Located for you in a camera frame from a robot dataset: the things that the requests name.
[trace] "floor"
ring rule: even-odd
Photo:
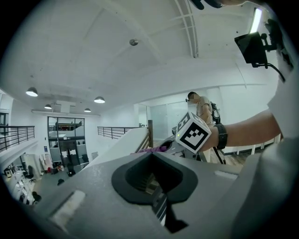
[[[154,147],[158,147],[161,144],[161,141],[154,141]],[[257,149],[255,151],[256,154],[263,152],[264,149]],[[246,158],[251,155],[251,151],[247,152],[247,153],[243,153],[243,154],[239,154],[239,155],[226,155],[224,156],[220,151],[219,155],[220,158],[223,160],[225,159],[226,164],[228,165],[241,165],[243,166],[245,164],[245,160]],[[220,163],[219,159],[216,155],[216,153],[214,152],[213,149],[211,149],[211,162],[212,163]]]
[[[82,170],[81,165],[74,166],[76,173]],[[63,180],[68,180],[70,177],[67,175],[67,169],[64,171],[58,171],[56,174],[44,174],[41,180],[37,180],[33,191],[36,191],[38,195],[42,198],[51,195],[51,193],[58,187],[58,180],[61,178]]]

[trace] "white wall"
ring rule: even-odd
[[[114,108],[100,116],[97,126],[102,127],[138,127],[138,106],[126,105]]]
[[[12,107],[13,98],[9,95],[3,94],[1,98],[0,109],[10,110]]]
[[[276,84],[222,86],[220,87],[223,99],[223,109],[220,111],[223,124],[234,124],[246,120],[266,109],[268,102],[274,96]],[[239,147],[246,150],[250,147]],[[226,147],[224,152],[235,152],[237,147]]]
[[[206,90],[196,89],[196,90],[186,91],[186,92],[180,93],[180,94],[146,100],[146,101],[141,102],[140,104],[147,105],[147,106],[157,106],[157,105],[166,105],[166,104],[172,104],[172,103],[177,103],[177,102],[185,102],[185,99],[187,98],[188,93],[191,91],[195,91],[199,95],[203,95],[203,96],[206,95]]]
[[[98,126],[100,126],[100,117],[85,118],[85,144],[89,162],[93,160],[93,152],[100,154],[102,151],[98,140]]]
[[[37,139],[37,145],[27,150],[27,154],[35,155],[36,160],[40,158],[40,155],[50,154],[50,146],[48,141],[48,117],[45,115],[31,113],[33,118],[32,123],[35,126],[35,139]],[[48,152],[44,151],[44,146],[47,147]]]
[[[33,126],[34,115],[31,109],[20,101],[13,100],[10,125],[12,126]]]
[[[138,104],[138,123],[147,126],[147,106]]]

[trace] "fluorescent light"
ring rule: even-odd
[[[37,96],[37,90],[34,87],[30,87],[27,91],[26,94],[36,97]]]
[[[260,24],[261,17],[262,17],[262,10],[256,8],[254,11],[253,23],[249,33],[254,33],[257,31],[258,25]]]
[[[95,103],[100,103],[100,104],[102,104],[102,103],[105,102],[105,100],[104,100],[103,97],[98,96],[97,98],[94,99],[94,102],[95,102]]]
[[[49,110],[50,110],[50,109],[52,109],[52,107],[51,107],[50,104],[46,104],[46,105],[45,105],[45,109],[49,109]]]

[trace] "black and white marker cube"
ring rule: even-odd
[[[210,135],[211,130],[206,123],[192,112],[187,112],[178,123],[176,142],[195,154]]]

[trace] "ceiling beam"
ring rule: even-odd
[[[178,7],[178,11],[179,13],[181,14],[181,16],[183,16],[183,11],[182,11],[182,8],[178,2],[178,0],[174,0],[177,7]],[[191,57],[194,57],[194,54],[193,54],[193,50],[192,50],[192,44],[191,44],[191,38],[190,38],[190,34],[189,34],[189,30],[188,30],[188,26],[187,26],[187,22],[186,22],[186,19],[183,17],[183,23],[184,23],[184,26],[186,28],[186,32],[187,32],[187,37],[188,37],[188,41],[189,41],[189,48],[190,48],[190,54],[191,54]]]
[[[198,42],[197,42],[197,33],[196,33],[196,28],[195,28],[195,20],[194,20],[194,16],[192,14],[192,10],[190,7],[190,2],[189,0],[185,0],[185,4],[187,6],[187,10],[188,13],[191,14],[190,16],[190,21],[191,21],[191,25],[192,25],[192,32],[193,32],[193,39],[194,39],[194,57],[197,58],[197,54],[198,54]]]
[[[132,36],[132,38],[136,37],[137,39],[141,40],[152,52],[160,64],[166,63],[166,60],[159,48],[139,24],[139,22],[124,7],[112,0],[93,0],[93,2],[99,4],[100,7],[103,7],[109,11],[112,15],[120,19],[129,29],[131,29],[135,33],[135,36]]]
[[[181,15],[181,16],[177,16],[177,17],[173,17],[170,19],[170,21],[174,21],[174,20],[178,20],[178,19],[182,19],[185,17],[191,17],[191,16],[204,16],[204,15],[216,15],[216,16],[220,16],[220,15],[231,15],[231,16],[239,16],[239,17],[247,17],[246,15],[244,15],[243,13],[239,13],[239,12],[205,12],[205,11],[198,11],[197,13],[189,13],[189,14],[185,14],[185,15]]]
[[[181,20],[179,20],[179,21],[164,24],[164,25],[160,26],[159,28],[149,32],[148,35],[153,36],[153,35],[159,34],[160,32],[163,32],[163,31],[165,31],[169,28],[175,27],[175,26],[180,25],[182,23],[183,22]]]

